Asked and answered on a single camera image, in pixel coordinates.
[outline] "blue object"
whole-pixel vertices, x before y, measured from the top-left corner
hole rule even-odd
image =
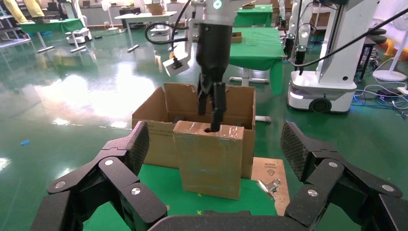
[[[27,144],[29,144],[29,143],[30,143],[29,140],[25,140],[25,141],[21,142],[20,144],[21,144],[21,146],[25,146],[25,145],[27,145]]]

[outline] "green table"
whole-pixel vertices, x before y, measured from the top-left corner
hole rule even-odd
[[[252,215],[276,215],[275,203],[254,180],[241,179],[241,195],[238,201],[183,191],[178,169],[144,165],[139,174],[140,181],[163,201],[171,215],[202,215],[205,210],[216,212],[251,211]],[[85,222],[85,231],[121,231],[128,227],[106,203],[100,206]]]
[[[265,25],[271,27],[272,4],[255,5],[253,9],[239,9],[235,17],[234,27]]]
[[[21,23],[20,27],[22,31],[26,33],[37,33],[37,36],[43,46],[42,49],[38,50],[37,53],[41,53],[44,51],[48,51],[53,49],[53,46],[47,47],[45,45],[44,40],[42,39],[41,33],[42,31],[61,31],[63,33],[71,32],[72,38],[74,38],[74,43],[75,43],[75,49],[71,50],[71,53],[80,51],[85,49],[85,46],[78,46],[77,40],[75,39],[74,36],[74,31],[80,30],[84,27],[82,24],[82,21],[79,20],[78,18],[70,18],[70,19],[65,19],[65,20],[57,20],[57,19],[52,19],[49,23],[34,23],[34,22],[27,22],[27,23]]]
[[[250,27],[234,28],[233,32],[242,32],[242,43],[232,43],[229,64],[243,67],[242,77],[231,77],[230,81],[242,81],[242,86],[249,83],[268,84],[268,79],[251,78],[251,70],[267,71],[272,91],[282,92],[282,57],[283,46],[276,28]],[[257,121],[269,122],[270,118],[257,116]]]

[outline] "green epoxy floor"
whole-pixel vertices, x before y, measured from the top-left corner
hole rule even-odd
[[[140,45],[133,53],[126,52],[127,34],[94,40],[82,54],[71,55],[64,36],[55,33],[53,40],[44,36],[47,45],[56,47],[45,54],[36,54],[32,44],[1,50],[0,231],[28,230],[47,185],[90,161],[106,141],[128,135],[131,113],[155,88],[164,82],[197,82],[197,64],[168,77],[160,65],[168,59],[166,48],[148,44],[142,31],[134,32],[133,38]],[[38,39],[33,42],[38,49]],[[318,53],[317,46],[306,58],[315,59]],[[284,64],[282,87],[273,80],[273,90],[252,84],[257,115],[272,118],[270,125],[256,123],[255,156],[284,159],[281,129],[285,122],[295,122],[306,135],[332,143],[350,163],[398,185],[407,195],[408,122],[392,110],[357,106],[347,115],[290,110],[285,97],[292,70]],[[241,72],[228,67],[224,81]],[[255,71],[255,76],[265,78],[267,73]],[[366,74],[362,86],[373,83]],[[30,144],[21,146],[26,139]],[[286,161],[285,170],[292,197],[302,184]],[[317,230],[359,227],[330,205]]]

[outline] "orange object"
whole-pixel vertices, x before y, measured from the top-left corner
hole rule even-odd
[[[387,39],[385,42],[388,45],[387,51],[385,52],[384,55],[391,56],[393,55],[394,52],[394,42],[390,39]]]

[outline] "open cardboard box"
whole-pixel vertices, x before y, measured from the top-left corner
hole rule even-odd
[[[140,120],[147,121],[150,148],[145,164],[178,168],[178,153],[173,141],[173,121],[183,116],[187,121],[211,123],[212,107],[207,99],[207,114],[198,115],[197,88],[192,84],[165,83],[132,115],[132,128]],[[242,147],[241,177],[250,179],[255,144],[255,88],[227,86],[227,110],[222,124],[245,127]]]
[[[146,6],[152,15],[165,14],[165,11],[163,10],[162,5],[160,5],[159,3],[146,4]]]
[[[242,32],[233,32],[231,37],[232,43],[242,43]]]
[[[256,2],[256,0],[252,1],[252,2],[249,2],[249,3],[246,3],[246,4],[242,5],[242,8],[243,9],[253,9],[253,8],[255,8],[255,2]]]

